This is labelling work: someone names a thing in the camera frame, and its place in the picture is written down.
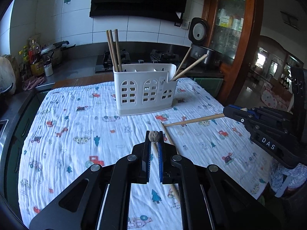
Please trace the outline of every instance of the small jar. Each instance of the small jar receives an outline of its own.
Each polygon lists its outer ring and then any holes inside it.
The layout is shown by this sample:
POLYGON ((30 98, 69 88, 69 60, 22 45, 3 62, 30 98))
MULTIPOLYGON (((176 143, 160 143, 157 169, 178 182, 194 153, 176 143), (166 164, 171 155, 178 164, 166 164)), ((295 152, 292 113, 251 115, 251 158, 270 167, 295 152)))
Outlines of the small jar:
POLYGON ((52 64, 51 64, 51 60, 47 60, 44 63, 44 69, 45 69, 45 74, 46 77, 49 77, 53 74, 53 69, 52 69, 52 64))

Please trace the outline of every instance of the printed cartoon pattern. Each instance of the printed cartoon pattern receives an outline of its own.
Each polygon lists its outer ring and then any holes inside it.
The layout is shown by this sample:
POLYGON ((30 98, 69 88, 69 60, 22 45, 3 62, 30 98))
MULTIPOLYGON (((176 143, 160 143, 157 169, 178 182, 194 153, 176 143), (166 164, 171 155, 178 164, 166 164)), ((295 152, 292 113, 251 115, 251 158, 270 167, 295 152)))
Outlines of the printed cartoon pattern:
POLYGON ((85 166, 87 168, 89 168, 93 164, 100 164, 101 166, 104 166, 104 161, 100 161, 98 156, 90 156, 89 159, 90 159, 89 161, 85 162, 85 166))
POLYGON ((53 127, 55 124, 56 124, 56 120, 47 121, 47 122, 46 122, 46 125, 47 125, 48 127, 53 127))
POLYGON ((161 197, 158 195, 158 193, 156 191, 152 190, 151 194, 153 196, 153 198, 152 198, 153 202, 156 202, 157 204, 159 204, 160 203, 159 201, 161 201, 161 197))
POLYGON ((67 132, 67 131, 68 131, 68 128, 67 128, 67 127, 64 127, 64 128, 61 130, 61 132, 56 133, 56 136, 57 136, 57 137, 61 137, 62 134, 63 134, 64 132, 67 132))
POLYGON ((31 139, 31 143, 37 142, 38 144, 40 143, 41 136, 35 136, 34 138, 31 139))
POLYGON ((105 122, 114 122, 114 121, 116 121, 116 120, 118 120, 118 119, 120 119, 119 116, 114 116, 114 117, 104 116, 104 117, 102 118, 102 120, 105 121, 105 122))
MULTIPOLYGON (((168 133, 185 156, 204 167, 215 163, 257 198, 268 183, 270 156, 258 152, 243 124, 228 118, 186 124, 186 120, 223 111, 223 106, 192 80, 179 79, 173 96, 173 107, 168 110, 120 116, 112 82, 49 92, 22 148, 18 198, 25 225, 91 165, 116 163, 143 141, 146 130, 162 130, 161 122, 180 122, 169 127, 168 133), (65 127, 68 131, 61 133, 65 127)), ((157 166, 155 155, 151 158, 157 166)), ((182 228, 174 193, 160 184, 158 176, 152 174, 150 179, 147 186, 135 185, 131 190, 130 215, 134 218, 129 219, 128 227, 159 228, 169 225, 171 218, 172 228, 182 228)))
POLYGON ((74 137, 73 140, 76 141, 78 144, 86 144, 91 138, 89 136, 84 137, 74 137))
POLYGON ((146 215, 141 215, 140 218, 128 218, 128 229, 142 228, 148 222, 152 222, 152 219, 146 215))
POLYGON ((168 114, 156 115, 155 118, 163 122, 168 120, 168 114))

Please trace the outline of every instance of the wooden cabinet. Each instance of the wooden cabinet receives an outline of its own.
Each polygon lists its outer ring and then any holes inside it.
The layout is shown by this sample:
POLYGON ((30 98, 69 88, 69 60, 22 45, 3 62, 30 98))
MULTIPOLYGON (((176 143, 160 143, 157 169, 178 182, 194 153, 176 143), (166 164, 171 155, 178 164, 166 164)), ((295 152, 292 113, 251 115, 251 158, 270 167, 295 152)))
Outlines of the wooden cabinet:
POLYGON ((217 100, 234 103, 257 49, 263 0, 205 0, 202 18, 208 21, 205 47, 222 53, 224 82, 217 100))

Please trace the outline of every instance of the pressure cooker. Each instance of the pressure cooker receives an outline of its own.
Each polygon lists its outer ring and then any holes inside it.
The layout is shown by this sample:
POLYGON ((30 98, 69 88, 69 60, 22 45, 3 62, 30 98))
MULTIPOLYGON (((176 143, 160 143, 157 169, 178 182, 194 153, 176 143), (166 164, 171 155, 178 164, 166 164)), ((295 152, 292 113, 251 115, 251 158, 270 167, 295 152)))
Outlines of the pressure cooker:
POLYGON ((62 51, 67 50, 69 48, 72 48, 76 45, 75 44, 71 47, 62 47, 63 44, 68 45, 69 41, 61 41, 61 42, 57 42, 57 43, 54 43, 52 45, 45 47, 41 51, 44 62, 51 59, 51 64, 52 64, 53 67, 60 64, 62 62, 62 51))

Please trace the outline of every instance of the plastic bottle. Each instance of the plastic bottle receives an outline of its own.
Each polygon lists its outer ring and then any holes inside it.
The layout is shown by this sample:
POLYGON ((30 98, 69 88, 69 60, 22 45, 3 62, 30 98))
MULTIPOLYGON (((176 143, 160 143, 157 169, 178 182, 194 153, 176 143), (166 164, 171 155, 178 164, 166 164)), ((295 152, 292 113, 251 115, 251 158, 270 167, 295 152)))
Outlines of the plastic bottle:
POLYGON ((27 46, 23 47, 23 62, 25 64, 27 77, 28 78, 32 77, 31 63, 30 63, 30 59, 29 59, 29 52, 28 52, 27 46))
POLYGON ((31 51, 31 70, 32 74, 35 76, 44 75, 44 60, 40 53, 40 46, 36 40, 32 41, 31 51))

